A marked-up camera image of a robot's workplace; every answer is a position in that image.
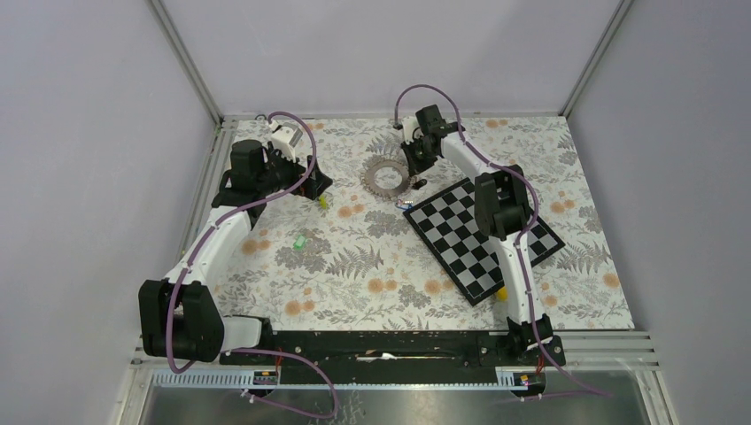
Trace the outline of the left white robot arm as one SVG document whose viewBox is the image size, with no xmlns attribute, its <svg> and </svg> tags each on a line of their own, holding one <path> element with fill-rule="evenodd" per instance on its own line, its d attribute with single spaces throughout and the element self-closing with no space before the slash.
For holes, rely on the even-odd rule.
<svg viewBox="0 0 751 425">
<path fill-rule="evenodd" d="M 268 335 L 268 321 L 221 314 L 213 288 L 268 203 L 287 194 L 317 200 L 332 182 L 316 154 L 292 158 L 290 149 L 278 143 L 235 143 L 200 235 L 172 270 L 160 280 L 145 281 L 138 292 L 144 352 L 211 362 L 240 349 L 252 363 L 270 360 L 275 341 Z"/>
</svg>

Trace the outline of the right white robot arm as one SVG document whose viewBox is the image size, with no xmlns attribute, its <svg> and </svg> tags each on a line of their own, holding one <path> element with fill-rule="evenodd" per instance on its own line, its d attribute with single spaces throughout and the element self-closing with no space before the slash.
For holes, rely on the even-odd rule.
<svg viewBox="0 0 751 425">
<path fill-rule="evenodd" d="M 445 159 L 464 179 L 408 208 L 404 216 L 470 304 L 495 290 L 508 296 L 502 349 L 516 363 L 561 367 L 561 339 L 534 284 L 534 262 L 562 246 L 538 220 L 538 199 L 519 166 L 500 166 L 477 148 L 459 120 L 436 105 L 398 120 L 410 175 Z"/>
</svg>

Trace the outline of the black key fob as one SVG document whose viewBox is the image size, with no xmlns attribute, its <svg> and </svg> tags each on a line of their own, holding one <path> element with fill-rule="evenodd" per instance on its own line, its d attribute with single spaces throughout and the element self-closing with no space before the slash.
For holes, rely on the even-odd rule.
<svg viewBox="0 0 751 425">
<path fill-rule="evenodd" d="M 426 185 L 427 185 L 427 183 L 428 183 L 428 182 L 427 182 L 427 181 L 426 181 L 425 179 L 420 179 L 419 181 L 415 182 L 415 183 L 414 183 L 414 184 L 412 185 L 412 189 L 414 189 L 414 190 L 419 190 L 419 189 L 423 188 L 424 186 L 426 186 Z"/>
</svg>

